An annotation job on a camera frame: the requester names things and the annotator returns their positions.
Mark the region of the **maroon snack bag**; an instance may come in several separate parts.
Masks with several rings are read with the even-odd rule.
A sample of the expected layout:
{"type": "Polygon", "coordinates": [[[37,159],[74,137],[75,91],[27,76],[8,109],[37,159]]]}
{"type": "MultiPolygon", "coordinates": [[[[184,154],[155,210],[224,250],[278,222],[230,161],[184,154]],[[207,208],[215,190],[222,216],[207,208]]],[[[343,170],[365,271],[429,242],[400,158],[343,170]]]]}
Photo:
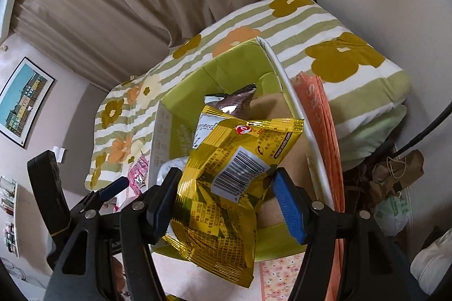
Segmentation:
{"type": "Polygon", "coordinates": [[[217,93],[204,96],[204,103],[226,114],[249,120],[251,116],[250,103],[257,90],[255,84],[246,85],[232,94],[217,93]]]}

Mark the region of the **white clothes pile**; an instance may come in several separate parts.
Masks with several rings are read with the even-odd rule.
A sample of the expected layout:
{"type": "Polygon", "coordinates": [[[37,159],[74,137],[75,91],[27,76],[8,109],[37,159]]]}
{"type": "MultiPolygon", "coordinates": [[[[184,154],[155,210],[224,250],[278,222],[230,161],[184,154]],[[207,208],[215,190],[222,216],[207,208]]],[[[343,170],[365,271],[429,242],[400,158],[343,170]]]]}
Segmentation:
{"type": "Polygon", "coordinates": [[[410,271],[422,291],[432,295],[451,266],[451,229],[421,250],[411,262],[410,271]]]}

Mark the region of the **green cardboard box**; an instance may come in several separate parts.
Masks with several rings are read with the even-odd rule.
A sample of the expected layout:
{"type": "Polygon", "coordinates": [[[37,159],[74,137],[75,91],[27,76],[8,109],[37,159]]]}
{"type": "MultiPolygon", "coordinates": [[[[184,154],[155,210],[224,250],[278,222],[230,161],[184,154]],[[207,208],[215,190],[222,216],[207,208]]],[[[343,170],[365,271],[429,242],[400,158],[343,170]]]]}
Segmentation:
{"type": "Polygon", "coordinates": [[[285,224],[259,229],[257,212],[270,188],[270,175],[303,133],[293,117],[244,120],[204,105],[212,90],[231,91],[256,84],[275,88],[284,73],[271,61],[262,39],[241,43],[198,69],[196,90],[171,106],[196,128],[195,140],[178,185],[169,229],[154,251],[191,260],[206,255],[241,267],[305,251],[285,224]]]}

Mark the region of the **framed houses picture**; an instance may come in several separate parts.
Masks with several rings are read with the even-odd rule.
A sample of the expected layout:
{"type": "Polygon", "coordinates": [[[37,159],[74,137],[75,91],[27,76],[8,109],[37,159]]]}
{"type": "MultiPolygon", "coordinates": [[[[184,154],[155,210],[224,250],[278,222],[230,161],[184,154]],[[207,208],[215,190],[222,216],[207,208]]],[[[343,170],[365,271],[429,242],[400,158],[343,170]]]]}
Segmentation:
{"type": "Polygon", "coordinates": [[[25,148],[41,105],[55,79],[24,57],[1,90],[1,133],[25,148]]]}

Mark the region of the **floral striped blanket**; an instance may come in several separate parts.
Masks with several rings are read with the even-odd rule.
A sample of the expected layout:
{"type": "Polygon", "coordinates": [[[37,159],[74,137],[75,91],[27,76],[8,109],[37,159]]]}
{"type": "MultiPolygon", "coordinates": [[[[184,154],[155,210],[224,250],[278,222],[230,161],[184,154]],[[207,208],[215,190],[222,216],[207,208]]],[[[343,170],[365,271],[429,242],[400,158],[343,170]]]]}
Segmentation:
{"type": "Polygon", "coordinates": [[[371,155],[405,117],[408,74],[313,0],[264,0],[232,12],[182,44],[147,73],[113,88],[94,124],[85,186],[97,190],[149,154],[160,101],[196,92],[263,85],[266,41],[289,78],[319,77],[329,101],[342,167],[371,155]]]}

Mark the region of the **pink snack bag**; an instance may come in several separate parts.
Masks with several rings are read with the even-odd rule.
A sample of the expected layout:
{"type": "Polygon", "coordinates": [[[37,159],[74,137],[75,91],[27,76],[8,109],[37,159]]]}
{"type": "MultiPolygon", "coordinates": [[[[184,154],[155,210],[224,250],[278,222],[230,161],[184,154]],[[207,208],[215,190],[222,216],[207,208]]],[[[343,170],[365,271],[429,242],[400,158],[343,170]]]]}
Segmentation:
{"type": "Polygon", "coordinates": [[[127,178],[129,179],[129,187],[135,196],[141,194],[141,189],[146,185],[146,180],[149,172],[149,161],[146,156],[131,156],[127,163],[129,168],[127,171],[127,178]]]}

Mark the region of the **white tissue roll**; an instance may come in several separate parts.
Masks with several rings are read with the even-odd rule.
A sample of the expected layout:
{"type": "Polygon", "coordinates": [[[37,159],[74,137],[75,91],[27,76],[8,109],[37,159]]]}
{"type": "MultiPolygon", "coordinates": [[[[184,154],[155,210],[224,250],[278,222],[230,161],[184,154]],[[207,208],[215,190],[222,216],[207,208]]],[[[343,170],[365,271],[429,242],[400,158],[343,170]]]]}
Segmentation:
{"type": "Polygon", "coordinates": [[[54,155],[55,155],[55,159],[58,163],[63,163],[64,161],[64,154],[66,149],[63,147],[58,147],[58,146],[54,146],[52,149],[54,155]]]}

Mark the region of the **yellow snack bag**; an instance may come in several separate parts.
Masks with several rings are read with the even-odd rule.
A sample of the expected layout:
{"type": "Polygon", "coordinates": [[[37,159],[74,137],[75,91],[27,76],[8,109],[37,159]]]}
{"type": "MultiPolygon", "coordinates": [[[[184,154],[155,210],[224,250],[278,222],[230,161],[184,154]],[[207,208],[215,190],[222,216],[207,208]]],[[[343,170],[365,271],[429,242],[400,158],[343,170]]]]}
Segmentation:
{"type": "Polygon", "coordinates": [[[182,259],[240,287],[254,278],[257,210],[302,119],[245,121],[205,106],[163,239],[182,259]]]}

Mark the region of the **brown paper bag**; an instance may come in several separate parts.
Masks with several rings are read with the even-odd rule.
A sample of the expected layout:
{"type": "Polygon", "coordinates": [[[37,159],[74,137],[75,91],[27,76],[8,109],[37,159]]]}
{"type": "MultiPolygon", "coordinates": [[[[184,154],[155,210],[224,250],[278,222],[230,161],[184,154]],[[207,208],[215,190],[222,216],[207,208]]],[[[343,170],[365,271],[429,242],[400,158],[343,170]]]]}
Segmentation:
{"type": "Polygon", "coordinates": [[[378,203],[398,193],[416,182],[424,175],[424,156],[419,150],[408,155],[377,164],[371,172],[369,190],[371,203],[378,203]]]}

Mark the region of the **black lamp stand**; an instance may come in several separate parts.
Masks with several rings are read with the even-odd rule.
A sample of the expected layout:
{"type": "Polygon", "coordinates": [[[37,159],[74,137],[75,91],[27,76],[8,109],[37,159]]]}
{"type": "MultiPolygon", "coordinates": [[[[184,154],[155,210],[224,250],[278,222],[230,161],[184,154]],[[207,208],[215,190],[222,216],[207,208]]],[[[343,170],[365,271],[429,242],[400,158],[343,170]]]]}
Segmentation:
{"type": "Polygon", "coordinates": [[[405,153],[407,150],[416,146],[419,142],[424,140],[424,138],[427,137],[432,131],[434,131],[436,128],[438,128],[451,115],[451,112],[452,112],[452,102],[450,102],[448,104],[448,106],[446,106],[446,108],[444,108],[444,110],[427,127],[425,127],[419,134],[417,134],[409,142],[407,142],[405,145],[403,145],[403,147],[401,147],[400,149],[397,149],[389,157],[392,159],[399,157],[400,155],[405,153]]]}

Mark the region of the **white pink table cloth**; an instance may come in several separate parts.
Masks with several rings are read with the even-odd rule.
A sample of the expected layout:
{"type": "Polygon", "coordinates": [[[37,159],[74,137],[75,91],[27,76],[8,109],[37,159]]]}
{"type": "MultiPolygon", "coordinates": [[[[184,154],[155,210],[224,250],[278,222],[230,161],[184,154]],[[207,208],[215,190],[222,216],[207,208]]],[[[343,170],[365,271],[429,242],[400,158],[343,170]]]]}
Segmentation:
{"type": "MultiPolygon", "coordinates": [[[[342,163],[333,114],[321,77],[300,72],[290,80],[313,129],[333,194],[334,209],[345,210],[342,163]]],[[[286,225],[275,224],[257,231],[256,261],[276,260],[304,252],[289,235],[286,225]]]]}

